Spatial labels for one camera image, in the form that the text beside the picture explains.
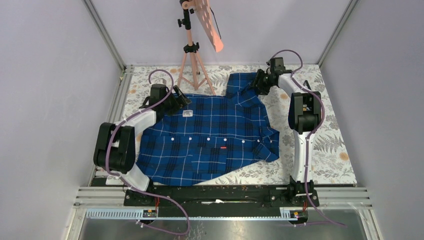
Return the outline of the blue plaid shirt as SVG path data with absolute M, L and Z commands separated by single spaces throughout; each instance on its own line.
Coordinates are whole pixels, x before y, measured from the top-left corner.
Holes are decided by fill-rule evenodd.
M 230 74 L 224 96 L 189 94 L 190 104 L 142 133 L 137 167 L 154 182 L 192 186 L 277 160 L 279 132 L 252 87 L 255 77 Z

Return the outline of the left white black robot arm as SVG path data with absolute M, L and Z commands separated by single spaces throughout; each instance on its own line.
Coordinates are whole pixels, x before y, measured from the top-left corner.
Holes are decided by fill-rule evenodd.
M 150 95 L 138 111 L 120 122 L 100 125 L 93 154 L 94 165 L 120 178 L 136 192 L 135 197 L 142 205 L 152 204 L 155 192 L 149 188 L 149 178 L 136 165 L 136 151 L 140 148 L 136 137 L 164 116 L 175 114 L 190 103 L 178 86 L 169 89 L 164 84 L 153 84 Z

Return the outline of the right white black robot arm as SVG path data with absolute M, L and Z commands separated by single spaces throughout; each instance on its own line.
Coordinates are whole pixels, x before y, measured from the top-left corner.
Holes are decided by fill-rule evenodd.
M 267 65 L 266 71 L 256 72 L 252 85 L 259 95 L 266 95 L 271 87 L 277 86 L 290 96 L 288 125 L 294 135 L 294 169 L 284 196 L 291 205 L 299 206 L 314 190 L 309 164 L 313 139 L 323 122 L 321 94 L 312 91 L 307 80 L 303 83 L 295 80 L 295 71 L 286 68 L 282 57 L 271 58 Z

